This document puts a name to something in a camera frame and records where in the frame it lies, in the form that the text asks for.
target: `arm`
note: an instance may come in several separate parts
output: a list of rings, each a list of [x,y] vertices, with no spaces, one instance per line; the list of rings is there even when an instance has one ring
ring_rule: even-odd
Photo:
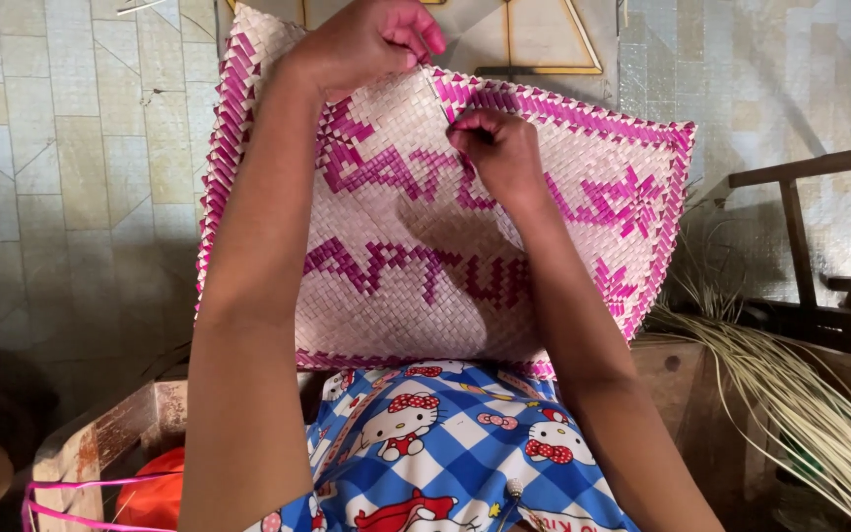
[[[313,489],[294,363],[315,132],[325,100],[427,61],[415,0],[359,0],[305,37],[264,91],[199,308],[180,530],[243,530]]]
[[[491,134],[482,142],[474,130]],[[538,328],[567,409],[620,506],[645,532],[723,530],[639,381],[629,347],[570,239],[543,179],[537,131],[497,111],[450,131],[511,215],[530,262]]]

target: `hand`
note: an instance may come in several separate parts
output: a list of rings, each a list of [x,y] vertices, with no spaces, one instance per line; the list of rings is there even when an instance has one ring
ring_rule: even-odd
[[[452,124],[448,141],[468,155],[481,183],[513,215],[554,205],[544,181],[537,128],[520,116],[478,109]]]
[[[339,101],[389,73],[430,65],[430,53],[444,51],[442,29],[419,0],[355,0],[298,42],[285,66],[326,101]]]

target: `blue checkered dress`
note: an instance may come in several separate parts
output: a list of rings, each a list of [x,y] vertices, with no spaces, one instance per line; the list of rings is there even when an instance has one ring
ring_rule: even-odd
[[[455,361],[341,372],[314,493],[246,532],[636,531],[548,381]]]

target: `orange bag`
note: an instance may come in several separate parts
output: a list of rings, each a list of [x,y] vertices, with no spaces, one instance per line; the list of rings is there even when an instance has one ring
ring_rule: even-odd
[[[137,476],[185,467],[185,448],[180,447],[149,461]],[[183,476],[169,475],[146,482],[126,484],[117,497],[117,523],[143,528],[176,530],[183,496]]]

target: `woven mat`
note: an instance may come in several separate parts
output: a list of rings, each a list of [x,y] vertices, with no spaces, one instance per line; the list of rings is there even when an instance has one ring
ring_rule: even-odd
[[[304,33],[236,7],[203,178],[200,291],[262,83]],[[655,124],[429,67],[383,79],[323,112],[296,314],[299,366],[482,358],[553,377],[519,237],[445,138],[448,120],[473,107],[537,126],[554,199],[621,332],[632,338],[674,247],[694,124]]]

